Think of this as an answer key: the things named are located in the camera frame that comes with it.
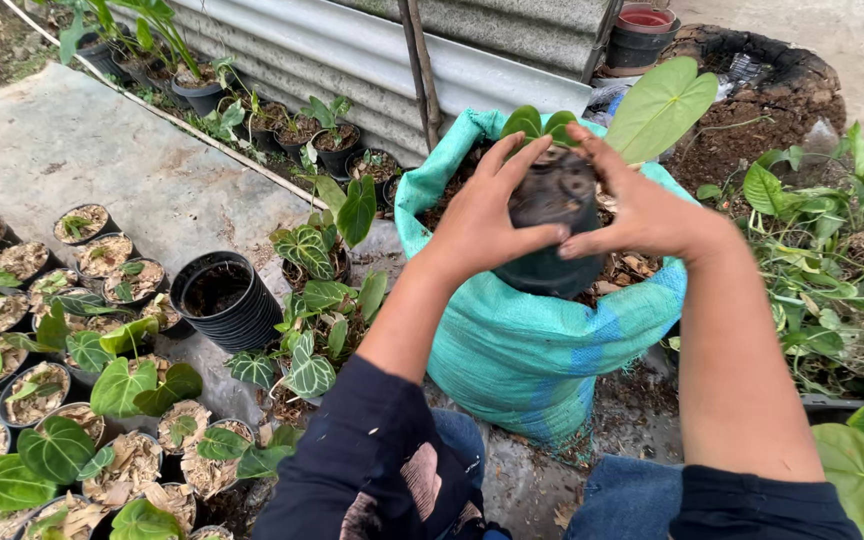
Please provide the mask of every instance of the fingers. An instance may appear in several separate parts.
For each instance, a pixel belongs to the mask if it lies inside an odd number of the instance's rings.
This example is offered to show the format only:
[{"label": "fingers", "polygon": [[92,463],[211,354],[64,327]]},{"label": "fingers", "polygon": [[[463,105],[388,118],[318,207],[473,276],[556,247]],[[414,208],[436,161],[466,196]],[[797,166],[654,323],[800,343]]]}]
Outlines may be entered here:
[{"label": "fingers", "polygon": [[524,139],[525,131],[517,131],[499,140],[479,159],[479,166],[475,167],[475,171],[495,176],[505,163],[505,157],[513,148],[522,144]]}]

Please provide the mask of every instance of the concrete ground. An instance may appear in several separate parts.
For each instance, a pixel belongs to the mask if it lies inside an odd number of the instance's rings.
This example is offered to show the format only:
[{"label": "concrete ground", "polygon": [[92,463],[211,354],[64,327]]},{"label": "concrete ground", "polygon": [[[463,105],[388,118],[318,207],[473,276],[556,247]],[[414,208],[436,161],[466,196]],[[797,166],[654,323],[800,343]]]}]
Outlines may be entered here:
[{"label": "concrete ground", "polygon": [[[0,215],[23,240],[45,242],[68,264],[72,251],[54,239],[53,223],[89,202],[105,205],[142,255],[169,274],[200,254],[235,250],[260,269],[280,302],[289,288],[267,236],[309,214],[308,202],[83,73],[49,64],[0,88]],[[355,277],[369,267],[397,276],[404,259],[394,224],[376,221],[353,261]],[[198,334],[178,343],[159,339],[159,354],[202,374],[200,399],[217,417],[253,427],[261,421],[258,388],[229,377],[227,354]],[[677,413],[650,398],[674,398],[671,379],[660,354],[629,373],[599,377],[594,451],[681,462]],[[433,406],[455,407],[431,381],[426,389]],[[487,437],[486,517],[518,539],[559,538],[556,510],[568,519],[588,471],[480,425]]]}]

